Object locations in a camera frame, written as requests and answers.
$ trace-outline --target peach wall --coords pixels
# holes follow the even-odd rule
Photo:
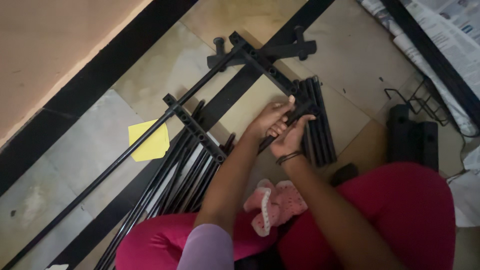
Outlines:
[[[0,0],[0,146],[151,0]]]

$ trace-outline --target floor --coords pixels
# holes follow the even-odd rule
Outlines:
[[[162,100],[167,93],[181,97],[208,72],[206,57],[215,53],[215,37],[228,37],[237,31],[259,48],[304,3],[305,0],[199,0],[112,89],[130,107],[127,110],[137,117],[135,121],[157,119],[167,108]],[[336,0],[307,29],[305,39],[316,40],[316,54],[309,56],[306,61],[283,59],[277,61],[275,66],[291,80],[317,75],[323,83],[322,95],[338,162],[320,168],[319,175],[328,180],[336,169],[350,162],[358,166],[360,173],[384,164],[388,110],[401,103],[401,99],[393,96],[389,100],[383,89],[395,88],[408,96],[420,84],[419,74],[395,47],[388,31],[355,0]],[[230,43],[226,43],[226,50],[230,48]],[[229,67],[217,74],[185,104],[185,108],[192,111],[199,100],[208,102],[239,69],[240,66]],[[229,133],[236,133],[240,137],[266,103],[286,98],[268,78],[262,76],[211,129],[211,133],[220,143],[226,141]],[[424,114],[411,115],[411,119],[424,121],[428,117]],[[176,118],[170,119],[167,126],[170,138],[183,127]],[[452,176],[463,169],[461,148],[462,138],[451,125],[439,127],[442,176]],[[139,170],[141,167],[138,165],[134,168]],[[256,168],[273,182],[287,178],[275,165],[269,151],[259,156]],[[69,187],[76,193],[75,189],[89,184],[89,181],[72,182]],[[85,219],[90,220],[97,213],[97,208],[90,206]],[[459,233],[469,235],[472,232],[462,229]],[[108,244],[108,237],[77,269],[91,269],[92,262],[103,252],[100,246]],[[465,262],[480,266],[478,260],[474,263],[474,256],[468,255],[468,250],[471,250],[469,246],[480,246],[480,241],[472,239],[475,238],[463,236],[457,239],[457,242],[460,241],[457,251],[464,256],[457,256],[463,260],[463,264],[456,261],[456,269],[466,269],[460,267]]]

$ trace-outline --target yellow paper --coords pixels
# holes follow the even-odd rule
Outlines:
[[[155,122],[156,120],[152,120],[129,126],[129,144],[132,145]],[[164,123],[132,153],[132,158],[135,161],[159,159],[165,155],[169,147],[170,140],[168,138],[167,125]]]

